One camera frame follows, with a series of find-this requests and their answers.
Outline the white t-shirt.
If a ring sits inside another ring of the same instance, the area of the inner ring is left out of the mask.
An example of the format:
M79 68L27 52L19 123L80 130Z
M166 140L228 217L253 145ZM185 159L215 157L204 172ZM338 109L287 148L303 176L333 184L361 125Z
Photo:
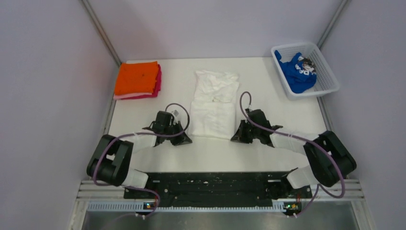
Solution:
M197 137L231 139L235 131L239 76L198 70L190 108L190 131Z

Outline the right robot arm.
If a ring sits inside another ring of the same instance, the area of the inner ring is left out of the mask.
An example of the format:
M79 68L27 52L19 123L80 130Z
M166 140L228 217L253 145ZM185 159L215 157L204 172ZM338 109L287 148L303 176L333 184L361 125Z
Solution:
M281 192L284 196L294 197L300 188L308 185L332 187L357 168L355 159L334 132L294 132L280 125L272 126L260 109L246 112L248 119L240 121L232 142L251 144L258 139L263 145L307 157L307 166L292 169L282 176Z

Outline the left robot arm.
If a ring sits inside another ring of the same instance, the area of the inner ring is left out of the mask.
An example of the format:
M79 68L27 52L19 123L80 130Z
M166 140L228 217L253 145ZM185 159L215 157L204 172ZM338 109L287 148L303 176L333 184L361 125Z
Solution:
M142 198L153 194L154 186L148 175L130 167L134 153L157 147L168 140L173 146L191 144L185 128L177 119L177 112L159 111L155 120L140 132L114 137L103 135L88 163L86 173L99 186L106 184L135 187Z

